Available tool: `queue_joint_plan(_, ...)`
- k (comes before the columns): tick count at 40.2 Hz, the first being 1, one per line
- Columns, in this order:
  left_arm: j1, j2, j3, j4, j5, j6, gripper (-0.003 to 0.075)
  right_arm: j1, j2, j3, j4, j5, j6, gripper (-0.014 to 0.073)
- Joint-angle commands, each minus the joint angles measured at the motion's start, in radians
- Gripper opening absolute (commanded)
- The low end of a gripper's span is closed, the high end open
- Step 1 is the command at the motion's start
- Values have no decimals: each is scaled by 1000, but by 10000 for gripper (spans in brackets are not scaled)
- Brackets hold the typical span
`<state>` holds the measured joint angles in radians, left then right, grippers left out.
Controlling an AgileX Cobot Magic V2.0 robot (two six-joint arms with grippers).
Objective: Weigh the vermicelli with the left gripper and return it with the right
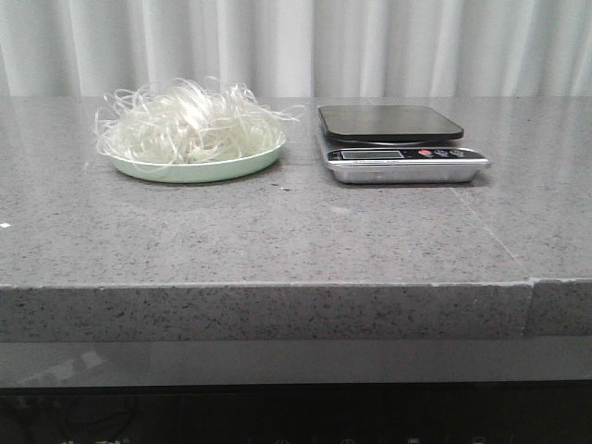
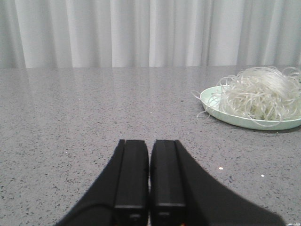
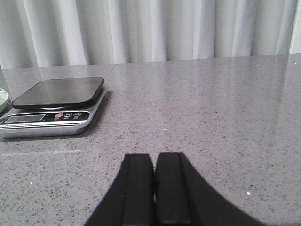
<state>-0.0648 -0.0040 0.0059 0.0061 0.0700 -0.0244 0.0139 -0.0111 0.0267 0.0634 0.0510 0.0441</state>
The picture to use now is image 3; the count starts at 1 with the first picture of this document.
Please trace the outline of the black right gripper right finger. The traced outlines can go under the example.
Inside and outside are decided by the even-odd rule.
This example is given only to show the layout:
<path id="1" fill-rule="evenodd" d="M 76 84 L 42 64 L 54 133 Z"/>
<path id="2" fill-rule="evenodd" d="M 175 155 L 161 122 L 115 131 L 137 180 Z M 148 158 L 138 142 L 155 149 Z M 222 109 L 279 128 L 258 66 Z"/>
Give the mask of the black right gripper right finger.
<path id="1" fill-rule="evenodd" d="M 219 194 L 184 153 L 160 153 L 155 170 L 158 226 L 261 226 Z"/>

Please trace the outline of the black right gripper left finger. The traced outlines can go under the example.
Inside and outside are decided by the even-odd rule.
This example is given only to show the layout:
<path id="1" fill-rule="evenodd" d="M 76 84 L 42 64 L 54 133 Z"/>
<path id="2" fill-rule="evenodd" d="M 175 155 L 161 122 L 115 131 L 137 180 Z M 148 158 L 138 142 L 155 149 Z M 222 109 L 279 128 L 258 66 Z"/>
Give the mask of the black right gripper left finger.
<path id="1" fill-rule="evenodd" d="M 154 172 L 148 154 L 126 154 L 86 226 L 154 225 Z"/>

